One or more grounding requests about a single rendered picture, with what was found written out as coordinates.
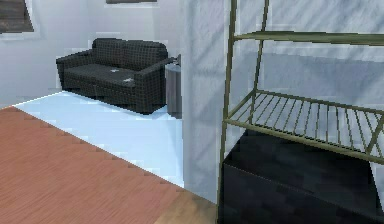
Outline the olive metal shelf rack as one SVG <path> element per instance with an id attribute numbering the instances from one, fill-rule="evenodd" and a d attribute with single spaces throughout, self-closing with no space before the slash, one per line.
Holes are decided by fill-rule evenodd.
<path id="1" fill-rule="evenodd" d="M 223 109 L 222 125 L 230 125 L 307 146 L 384 165 L 380 139 L 384 136 L 384 109 L 372 109 L 329 100 L 269 91 L 259 86 L 236 106 Z M 217 224 L 222 166 L 231 150 L 220 151 Z"/>

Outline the black checked sofa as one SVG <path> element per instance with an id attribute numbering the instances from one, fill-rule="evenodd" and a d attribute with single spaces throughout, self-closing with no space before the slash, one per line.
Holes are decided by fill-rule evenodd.
<path id="1" fill-rule="evenodd" d="M 147 115 L 166 104 L 165 66 L 171 62 L 159 42 L 97 38 L 91 49 L 56 65 L 64 91 Z"/>

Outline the dark framed wall picture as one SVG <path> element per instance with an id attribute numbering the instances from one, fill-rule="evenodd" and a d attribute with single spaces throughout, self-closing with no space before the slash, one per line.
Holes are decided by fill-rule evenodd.
<path id="1" fill-rule="evenodd" d="M 105 0 L 107 4 L 156 3 L 158 0 Z"/>
<path id="2" fill-rule="evenodd" d="M 33 31 L 26 0 L 0 0 L 0 34 Z"/>

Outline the grey round side table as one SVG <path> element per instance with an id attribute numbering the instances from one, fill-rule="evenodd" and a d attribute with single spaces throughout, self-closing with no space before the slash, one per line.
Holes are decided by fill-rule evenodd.
<path id="1" fill-rule="evenodd" d="M 167 112 L 176 119 L 182 118 L 181 67 L 165 66 Z"/>

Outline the black box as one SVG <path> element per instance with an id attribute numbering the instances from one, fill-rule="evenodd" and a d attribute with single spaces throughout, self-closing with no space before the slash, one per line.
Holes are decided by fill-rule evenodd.
<path id="1" fill-rule="evenodd" d="M 218 224 L 384 224 L 368 162 L 250 130 L 220 193 Z"/>

